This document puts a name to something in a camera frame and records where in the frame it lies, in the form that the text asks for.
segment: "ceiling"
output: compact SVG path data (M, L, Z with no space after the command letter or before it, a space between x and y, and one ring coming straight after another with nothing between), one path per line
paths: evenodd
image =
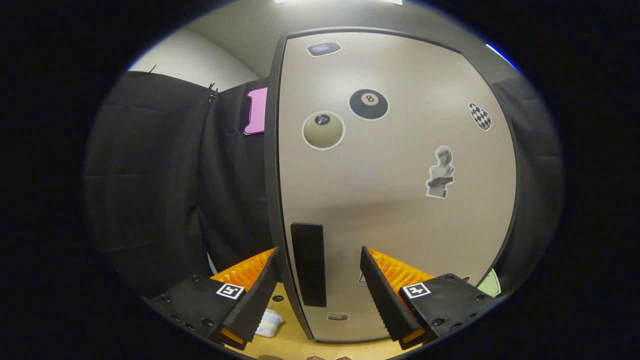
M490 83L518 72L464 26L443 13L404 0L238 0L193 21L186 29L208 38L258 77L269 76L282 35L331 26L367 26L411 33L462 52Z

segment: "billiard ball sticker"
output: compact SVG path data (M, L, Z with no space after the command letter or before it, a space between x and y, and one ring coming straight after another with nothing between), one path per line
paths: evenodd
M491 129L491 115L489 115L488 111L472 102L470 102L468 106L471 117L474 118L478 127L482 129L482 131L489 131L489 129Z
M302 124L302 139L315 150L325 151L340 144L344 138L344 122L330 111L311 114Z
M379 91L361 89L349 99L349 108L357 117L374 121L382 119L389 112L389 102Z
M426 181L427 196L436 199L447 198L447 186L453 184L453 154L450 148L442 145L436 152L438 163L429 168L429 179Z

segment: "white wall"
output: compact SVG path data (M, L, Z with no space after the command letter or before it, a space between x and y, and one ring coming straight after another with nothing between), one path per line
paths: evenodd
M258 79L248 67L208 39L180 29L151 48L129 71L151 70L190 83L223 91Z

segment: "bust sticker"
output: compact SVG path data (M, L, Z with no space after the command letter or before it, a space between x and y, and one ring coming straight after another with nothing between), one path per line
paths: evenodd
M438 163L429 168L429 179L425 182L427 196L436 199L447 198L447 186L453 184L453 154L442 145L435 152Z

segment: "checkered sticker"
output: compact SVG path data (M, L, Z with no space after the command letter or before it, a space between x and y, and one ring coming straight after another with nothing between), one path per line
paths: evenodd
M470 102L469 112L480 129L483 131L491 129L491 115L489 115L485 109L482 109L480 106Z
M429 289L427 289L427 287L421 282L409 286L403 286L402 289L404 290L406 296L409 297L409 299L414 299L431 293Z
M240 294L242 294L243 290L244 287L242 286L224 284L220 289L216 291L216 294L235 300L240 296Z

